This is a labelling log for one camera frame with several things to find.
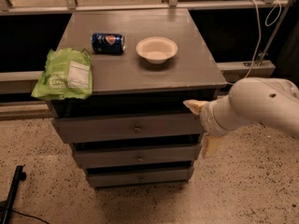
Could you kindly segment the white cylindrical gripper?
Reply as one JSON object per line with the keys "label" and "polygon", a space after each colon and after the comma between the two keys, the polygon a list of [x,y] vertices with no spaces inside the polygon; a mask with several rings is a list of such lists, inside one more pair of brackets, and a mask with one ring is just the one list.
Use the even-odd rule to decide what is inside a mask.
{"label": "white cylindrical gripper", "polygon": [[221,146],[222,138],[220,136],[224,136],[232,130],[229,102],[227,100],[212,102],[186,100],[183,104],[194,115],[200,114],[201,124],[207,132],[202,139],[202,157],[205,159],[213,156]]}

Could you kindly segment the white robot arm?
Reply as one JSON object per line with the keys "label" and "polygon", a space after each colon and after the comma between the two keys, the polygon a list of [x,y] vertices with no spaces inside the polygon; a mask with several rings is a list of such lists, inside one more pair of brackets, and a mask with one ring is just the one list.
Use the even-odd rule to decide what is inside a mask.
{"label": "white robot arm", "polygon": [[217,100],[186,100],[184,105],[204,129],[204,158],[216,152],[226,134],[253,123],[299,138],[299,90],[287,79],[242,78]]}

